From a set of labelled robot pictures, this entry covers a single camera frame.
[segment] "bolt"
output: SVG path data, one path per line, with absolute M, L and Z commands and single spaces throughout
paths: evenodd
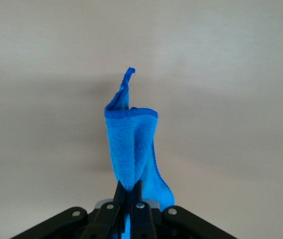
M 108 205 L 106 206 L 106 208 L 107 208 L 107 209 L 113 209 L 113 208 L 114 208 L 114 205 L 113 205 L 113 204 L 108 204 Z
M 176 215 L 177 214 L 177 210 L 175 208 L 169 208 L 168 209 L 168 214 L 169 215 Z
M 75 212 L 72 213 L 72 216 L 78 217 L 80 214 L 81 214 L 80 211 L 75 211 Z
M 142 209 L 142 208 L 145 207 L 145 204 L 144 203 L 137 203 L 136 207 L 139 208 L 139 209 Z

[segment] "fabric fold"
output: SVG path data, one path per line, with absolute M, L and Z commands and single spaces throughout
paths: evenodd
M 153 139 L 158 114 L 148 108 L 129 109 L 129 81 L 134 72 L 128 68 L 120 90 L 105 108 L 112 165 L 126 190 L 142 180 L 142 198 L 158 201 L 164 210 L 174 205 L 174 197 L 156 165 Z

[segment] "blue towel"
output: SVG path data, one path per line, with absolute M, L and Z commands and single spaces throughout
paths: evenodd
M 128 68 L 120 90 L 105 108 L 113 169 L 128 191 L 142 180 L 142 198 L 158 201 L 164 210 L 174 205 L 174 197 L 156 165 L 153 138 L 158 115 L 152 109 L 129 109 L 129 80 L 134 72 Z

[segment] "white backdrop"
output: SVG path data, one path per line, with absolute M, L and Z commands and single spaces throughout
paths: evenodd
M 111 198 L 104 106 L 128 67 L 176 203 L 283 238 L 283 0 L 0 1 L 0 239 Z

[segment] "metal screw head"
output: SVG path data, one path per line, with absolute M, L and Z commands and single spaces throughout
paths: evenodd
M 75 211 L 75 212 L 72 213 L 72 216 L 73 217 L 78 217 L 80 214 L 81 214 L 80 211 Z
M 177 214 L 177 210 L 175 208 L 169 208 L 168 209 L 168 214 L 169 215 L 176 215 Z
M 139 208 L 139 209 L 142 209 L 142 208 L 145 207 L 145 204 L 144 203 L 137 203 L 136 207 Z
M 114 208 L 114 205 L 113 205 L 113 204 L 108 204 L 108 205 L 106 206 L 106 208 L 107 208 L 107 209 L 113 209 L 113 208 Z

